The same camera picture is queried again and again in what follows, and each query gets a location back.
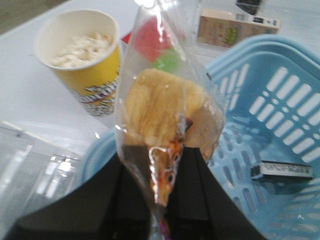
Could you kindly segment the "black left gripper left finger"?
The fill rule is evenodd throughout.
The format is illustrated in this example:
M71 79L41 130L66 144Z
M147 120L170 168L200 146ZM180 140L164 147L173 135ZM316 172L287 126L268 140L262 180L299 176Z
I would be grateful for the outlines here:
M150 214L114 145L89 152L80 181L65 197L20 217L5 239L148 239Z

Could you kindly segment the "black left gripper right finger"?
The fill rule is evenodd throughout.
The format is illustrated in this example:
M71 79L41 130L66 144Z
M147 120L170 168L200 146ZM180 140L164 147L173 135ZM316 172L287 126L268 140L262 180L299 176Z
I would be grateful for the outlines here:
M224 191L199 149L186 147L167 208L173 240L263 240Z

